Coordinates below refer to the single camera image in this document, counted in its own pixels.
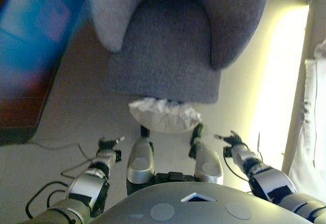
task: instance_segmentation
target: gray floor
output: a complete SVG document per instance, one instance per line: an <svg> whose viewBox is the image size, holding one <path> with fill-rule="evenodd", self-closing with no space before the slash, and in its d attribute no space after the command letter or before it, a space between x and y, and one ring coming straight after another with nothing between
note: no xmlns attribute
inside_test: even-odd
<svg viewBox="0 0 326 224"><path fill-rule="evenodd" d="M225 145L213 138L215 133L228 135L230 130L237 131L249 147L256 149L258 132L261 131L261 151L265 162L277 168L282 165L282 153L286 144L287 130L296 85L296 70L300 62L300 42L296 47L298 55L291 53L271 58L275 47L290 42L297 16L279 30L284 36L273 36L278 27L278 19L291 7L297 6L296 0L269 0L263 18L248 47L232 66L222 72L220 97L216 104L193 104L202 114L205 130L203 141L213 147L222 158ZM281 49L282 54L289 50ZM266 74L277 67L278 82L272 87L264 87ZM112 170L110 189L106 208L126 197L126 164L131 146L139 138L139 124L128 111L128 103L137 96L108 92L104 88L105 63L97 60L80 61L64 57L58 70L50 97L45 107L38 131L33 141L48 147L58 147L79 142L86 154L94 156L100 137L115 138L121 135L126 140L119 145L122 161ZM262 107L261 95L266 95L272 106ZM155 148L156 172L180 171L193 174L194 161L189 159L189 139L191 133L166 135L152 133ZM60 171L83 160L77 147L61 151L49 151L36 145L11 145L0 148L0 219L1 223L14 223L26 220L24 207L31 196L44 184L60 177ZM233 176L224 162L224 184L248 191L248 184ZM31 205L36 215L46 208L46 197L54 186L43 193ZM53 196L53 202L62 195Z"/></svg>

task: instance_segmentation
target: electric wire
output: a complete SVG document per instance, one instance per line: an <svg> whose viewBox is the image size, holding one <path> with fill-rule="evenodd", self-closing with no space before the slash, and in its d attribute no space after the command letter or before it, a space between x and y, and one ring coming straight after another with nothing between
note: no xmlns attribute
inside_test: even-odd
<svg viewBox="0 0 326 224"><path fill-rule="evenodd" d="M56 192L65 192L65 190L61 190L61 189L59 189L59 190L55 190L55 191L51 192L51 193L49 194L49 196L47 197L47 200L46 200L46 207L47 207L47 208L50 207L50 199L51 199L52 195L55 194Z"/></svg>
<svg viewBox="0 0 326 224"><path fill-rule="evenodd" d="M223 154L223 159L224 159L224 162L225 162L226 166L229 168L229 170L230 170L230 171L231 171L235 176L237 176L238 178L240 178L240 179L242 179L242 180L248 182L247 179L245 179L245 178L239 176L237 173L235 173L235 172L230 168L229 164L228 164L227 161L226 161L226 158L225 158L225 155L224 155L224 154Z"/></svg>
<svg viewBox="0 0 326 224"><path fill-rule="evenodd" d="M25 212L26 215L29 217L29 219L32 219L33 216L30 213L30 204L33 202L33 200L44 190L46 189L48 186L53 185L53 184L61 184L65 187L68 187L68 184L61 182L61 181L53 181L53 182L49 182L47 184L45 184L43 187L41 187L40 190L38 190L38 192L28 201L28 203L25 206Z"/></svg>

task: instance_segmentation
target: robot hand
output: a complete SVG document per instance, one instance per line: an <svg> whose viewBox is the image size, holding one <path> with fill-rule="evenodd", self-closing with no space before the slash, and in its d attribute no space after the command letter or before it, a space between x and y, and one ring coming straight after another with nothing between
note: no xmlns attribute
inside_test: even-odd
<svg viewBox="0 0 326 224"><path fill-rule="evenodd" d="M230 147L224 147L225 157L232 157L233 162L249 179L253 194L261 199L277 204L314 223L325 223L326 204L307 194L297 193L292 181L279 171L260 160L234 131L222 139Z"/></svg>
<svg viewBox="0 0 326 224"><path fill-rule="evenodd" d="M24 223L86 224L91 217L99 216L104 211L110 171L121 160L121 151L114 150L114 146L122 140L124 137L110 141L100 139L96 157L68 186L66 198Z"/></svg>

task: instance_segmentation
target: crumpled white paper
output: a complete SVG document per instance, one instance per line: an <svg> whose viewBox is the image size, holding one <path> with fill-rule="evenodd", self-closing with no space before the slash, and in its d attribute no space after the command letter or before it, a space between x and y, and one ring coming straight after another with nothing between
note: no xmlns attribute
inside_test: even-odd
<svg viewBox="0 0 326 224"><path fill-rule="evenodd" d="M149 130L168 134L193 130L201 115L188 103L178 104L166 99L144 98L129 104L132 116Z"/></svg>

